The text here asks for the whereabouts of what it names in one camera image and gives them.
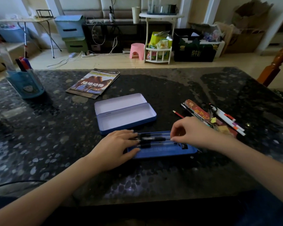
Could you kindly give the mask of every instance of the wooden chair leg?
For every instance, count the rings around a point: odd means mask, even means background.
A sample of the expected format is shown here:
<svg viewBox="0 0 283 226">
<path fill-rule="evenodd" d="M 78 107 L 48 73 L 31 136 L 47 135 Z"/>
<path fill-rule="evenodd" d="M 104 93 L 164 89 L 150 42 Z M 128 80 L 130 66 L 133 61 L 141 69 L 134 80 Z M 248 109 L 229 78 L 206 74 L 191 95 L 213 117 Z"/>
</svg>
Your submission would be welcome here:
<svg viewBox="0 0 283 226">
<path fill-rule="evenodd" d="M 276 57 L 272 61 L 272 64 L 267 66 L 260 74 L 257 81 L 264 86 L 268 86 L 272 80 L 280 72 L 280 66 L 283 63 L 283 48 L 277 53 Z"/>
</svg>

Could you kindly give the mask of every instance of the person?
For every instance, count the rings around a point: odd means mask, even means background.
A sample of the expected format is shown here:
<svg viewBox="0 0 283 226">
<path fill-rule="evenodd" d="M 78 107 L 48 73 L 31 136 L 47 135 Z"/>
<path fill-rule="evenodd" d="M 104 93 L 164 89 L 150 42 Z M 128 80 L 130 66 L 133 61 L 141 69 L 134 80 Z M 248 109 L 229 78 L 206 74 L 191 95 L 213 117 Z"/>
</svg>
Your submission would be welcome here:
<svg viewBox="0 0 283 226">
<path fill-rule="evenodd" d="M 123 154 L 138 144 L 129 140 L 133 130 L 114 131 L 104 137 L 85 157 L 77 160 L 53 179 L 0 209 L 0 225 L 40 225 L 79 186 L 98 173 L 111 170 L 130 160 L 140 149 Z M 171 140 L 222 153 L 239 164 L 283 202 L 283 163 L 215 131 L 195 117 L 173 124 Z"/>
</svg>

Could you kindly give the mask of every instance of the tall white cup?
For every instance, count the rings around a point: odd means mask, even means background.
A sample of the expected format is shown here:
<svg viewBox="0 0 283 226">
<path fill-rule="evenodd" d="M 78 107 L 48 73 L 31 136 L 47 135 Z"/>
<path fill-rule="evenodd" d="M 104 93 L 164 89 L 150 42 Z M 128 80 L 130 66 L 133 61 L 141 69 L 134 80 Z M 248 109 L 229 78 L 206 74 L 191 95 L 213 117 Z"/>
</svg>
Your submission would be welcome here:
<svg viewBox="0 0 283 226">
<path fill-rule="evenodd" d="M 140 7 L 132 7 L 133 24 L 139 23 L 139 14 L 141 12 Z"/>
</svg>

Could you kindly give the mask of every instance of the pen holder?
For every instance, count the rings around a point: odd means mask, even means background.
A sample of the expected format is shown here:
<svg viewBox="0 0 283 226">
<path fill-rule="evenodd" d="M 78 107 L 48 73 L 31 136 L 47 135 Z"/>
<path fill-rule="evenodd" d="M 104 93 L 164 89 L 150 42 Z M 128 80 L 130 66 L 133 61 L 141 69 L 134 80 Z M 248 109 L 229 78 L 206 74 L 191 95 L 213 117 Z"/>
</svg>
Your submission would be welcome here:
<svg viewBox="0 0 283 226">
<path fill-rule="evenodd" d="M 33 70 L 7 71 L 7 73 L 6 79 L 23 99 L 35 98 L 44 93 L 44 86 Z"/>
</svg>

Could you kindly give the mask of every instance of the plastic stool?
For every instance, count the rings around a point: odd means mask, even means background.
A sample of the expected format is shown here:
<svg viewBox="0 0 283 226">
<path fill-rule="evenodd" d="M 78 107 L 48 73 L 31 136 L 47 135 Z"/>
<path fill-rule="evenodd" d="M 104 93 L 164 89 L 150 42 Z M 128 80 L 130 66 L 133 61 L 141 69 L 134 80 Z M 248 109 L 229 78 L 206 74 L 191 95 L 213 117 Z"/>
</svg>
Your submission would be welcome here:
<svg viewBox="0 0 283 226">
<path fill-rule="evenodd" d="M 139 60 L 144 60 L 144 44 L 141 43 L 131 44 L 130 59 L 132 59 L 132 55 L 134 52 L 136 52 L 139 55 Z"/>
</svg>

